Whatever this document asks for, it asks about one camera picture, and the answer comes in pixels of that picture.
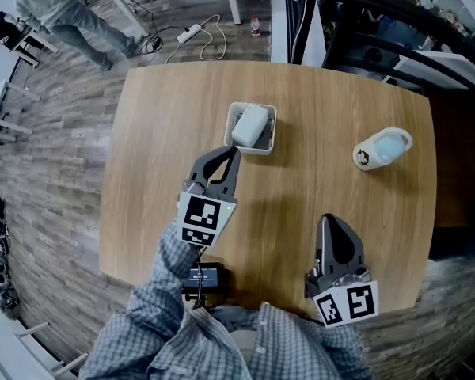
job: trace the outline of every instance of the person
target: person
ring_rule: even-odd
[[[430,51],[435,44],[437,43],[437,40],[433,38],[432,36],[427,36],[426,39],[424,40],[424,43],[422,45],[419,45],[419,50],[420,51]]]
[[[433,0],[419,0],[417,5],[424,7],[426,10],[431,10],[435,6],[435,3]]]
[[[380,20],[382,18],[383,14],[370,9],[363,9],[355,29],[357,32],[362,34],[374,35],[378,31]]]
[[[79,0],[15,0],[21,19],[36,31],[48,30],[62,42],[77,49],[102,70],[110,70],[112,62],[104,52],[92,47],[81,34],[81,29],[94,33],[118,48],[126,56],[132,56],[142,43],[127,37],[110,26]]]
[[[16,47],[17,42],[21,37],[21,31],[24,28],[24,24],[18,22],[11,14],[0,12],[0,45],[3,45],[9,50],[12,50]],[[32,45],[38,49],[44,49],[43,44],[34,40],[32,37],[28,36],[25,38],[25,43]],[[23,47],[16,47],[16,50],[21,52],[23,55],[28,56],[29,58],[36,60],[36,58],[27,52]]]
[[[173,221],[159,238],[149,280],[101,330],[80,379],[372,378],[352,325],[326,329],[267,302],[259,311],[185,311],[181,290],[198,256],[177,239]]]

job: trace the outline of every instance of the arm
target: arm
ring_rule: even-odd
[[[42,25],[21,3],[16,1],[16,11],[26,24],[32,27],[36,31],[40,31]]]
[[[366,11],[367,11],[367,16],[370,18],[371,22],[379,22],[383,17],[383,14],[380,14],[378,17],[376,17],[376,19],[374,19],[373,14],[371,13],[371,11],[368,10],[368,9]]]
[[[151,360],[181,326],[183,282],[197,249],[176,239],[175,222],[158,241],[150,279],[133,289],[124,313],[115,313],[102,329],[79,378],[144,378]]]
[[[323,334],[322,345],[331,356],[343,379],[373,379],[366,365],[363,346],[354,325],[326,329]]]
[[[11,14],[5,13],[4,11],[0,12],[0,19],[17,25],[16,18],[14,18]]]

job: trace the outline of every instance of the white cup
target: white cup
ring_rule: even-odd
[[[361,170],[387,166],[407,152],[412,144],[412,136],[407,131],[394,127],[385,128],[354,148],[354,163]]]

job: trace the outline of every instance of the plaid shirt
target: plaid shirt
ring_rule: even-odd
[[[351,325],[325,329],[266,302],[185,311],[181,288],[198,253],[176,233],[174,223],[164,230],[150,279],[102,329],[79,378],[372,378]],[[256,331],[248,366],[229,334],[237,329]]]

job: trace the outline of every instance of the black cable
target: black cable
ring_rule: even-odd
[[[137,4],[139,7],[141,7],[144,11],[146,11],[150,16],[151,16],[151,24],[153,24],[153,28],[155,29],[155,33],[157,33],[157,26],[155,25],[155,21],[153,19],[153,13],[149,11],[148,9],[145,9],[143,6],[141,6],[139,3],[136,2],[136,0],[129,0],[135,4]]]
[[[175,25],[165,27],[161,29],[160,31],[158,31],[157,25],[155,24],[155,21],[153,19],[153,13],[151,13],[151,11],[149,11],[148,9],[144,8],[139,3],[137,3],[136,0],[129,0],[129,1],[135,3],[137,6],[139,6],[141,9],[146,11],[151,16],[151,24],[153,24],[153,28],[155,30],[154,34],[146,40],[146,43],[139,50],[141,55],[153,54],[162,49],[162,47],[164,46],[164,41],[162,40],[162,38],[160,38],[160,36],[158,36],[160,32],[165,31],[166,29],[183,29],[184,31],[189,31],[189,28],[177,27]]]
[[[197,246],[197,251],[199,252],[199,256],[196,259],[197,269],[199,270],[199,290],[197,291],[197,299],[194,305],[194,308],[200,308],[204,306],[202,301],[202,293],[203,293],[203,269],[200,267],[200,257],[206,252],[207,248],[204,248],[202,252],[200,251],[201,247]]]
[[[155,53],[156,51],[160,51],[160,49],[162,49],[162,47],[164,46],[164,41],[162,40],[162,38],[158,36],[158,34],[160,34],[160,32],[162,31],[165,31],[166,29],[183,29],[184,31],[190,31],[189,28],[178,27],[176,25],[170,25],[169,27],[159,29],[153,36],[148,38],[146,43],[141,47],[141,49],[139,50],[141,55],[149,55],[149,54]],[[159,39],[158,46],[155,47],[155,43],[156,43],[155,41],[157,38]],[[153,45],[151,46],[151,49],[148,49],[152,41],[153,41]]]

